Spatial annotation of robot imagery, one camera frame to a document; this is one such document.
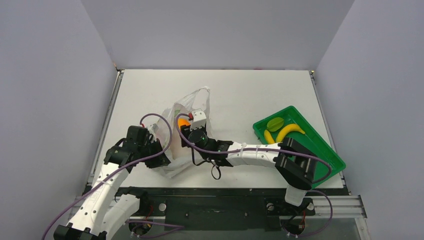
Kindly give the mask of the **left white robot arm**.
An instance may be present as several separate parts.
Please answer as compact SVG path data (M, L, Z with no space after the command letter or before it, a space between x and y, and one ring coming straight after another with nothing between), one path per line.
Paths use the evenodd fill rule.
M132 215L143 215L149 209L147 192L130 187L121 194L117 204L110 204L123 181L129 176L136 160L146 158L148 168L170 163L163 153L153 126L130 126L125 138L107 150L92 193L66 225L58 225L55 240L109 240Z

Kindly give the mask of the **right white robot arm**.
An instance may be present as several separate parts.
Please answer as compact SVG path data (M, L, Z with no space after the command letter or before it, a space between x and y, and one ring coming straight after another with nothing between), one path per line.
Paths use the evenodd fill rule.
M200 154L214 167L259 166L276 169L287 182L282 199L283 209L296 213L301 207L307 191L312 189L316 157L310 153L296 152L286 143L251 145L209 138L204 127L191 129L188 125L179 128L181 145Z

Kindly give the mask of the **orange yellow fake mango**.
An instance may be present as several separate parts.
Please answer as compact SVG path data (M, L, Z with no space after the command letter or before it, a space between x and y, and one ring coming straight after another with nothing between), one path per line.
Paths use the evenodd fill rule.
M185 119L185 118L179 118L177 120L177 125L178 125L179 129L181 130L181 132L190 130L190 128L191 128L191 123L189 122L188 119Z

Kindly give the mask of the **long yellow fake banana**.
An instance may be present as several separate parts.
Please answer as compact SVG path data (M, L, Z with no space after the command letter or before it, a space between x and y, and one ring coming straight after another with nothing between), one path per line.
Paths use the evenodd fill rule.
M282 142L284 140L284 138L291 132L301 133L302 135L306 134L306 132L298 124L291 123L291 124L284 126L280 130L280 132L277 134L277 136L275 138L275 142L276 143Z

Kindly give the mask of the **small yellow fake banana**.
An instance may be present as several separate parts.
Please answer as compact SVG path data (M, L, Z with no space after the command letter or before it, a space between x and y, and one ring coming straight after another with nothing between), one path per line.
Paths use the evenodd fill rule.
M276 143L274 138L272 137L271 133L267 129L264 130L263 137L264 137L266 143L269 144L269 145Z

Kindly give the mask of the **green fake starfruit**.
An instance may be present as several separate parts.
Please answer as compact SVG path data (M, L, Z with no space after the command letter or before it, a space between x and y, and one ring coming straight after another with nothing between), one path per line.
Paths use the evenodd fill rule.
M266 129L270 132L276 132L284 126L285 120L282 117L275 117L266 124Z

